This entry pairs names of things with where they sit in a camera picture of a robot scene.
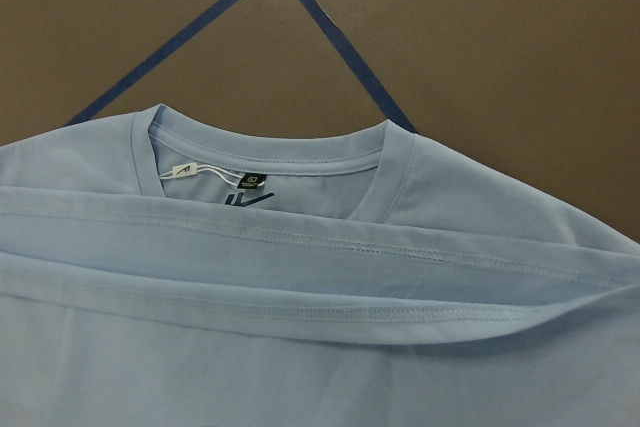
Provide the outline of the light blue t-shirt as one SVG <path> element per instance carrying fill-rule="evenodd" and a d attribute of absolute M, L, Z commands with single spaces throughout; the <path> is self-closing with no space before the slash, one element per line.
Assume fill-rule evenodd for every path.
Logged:
<path fill-rule="evenodd" d="M 391 121 L 1 150 L 5 426 L 635 426 L 639 246 Z"/>

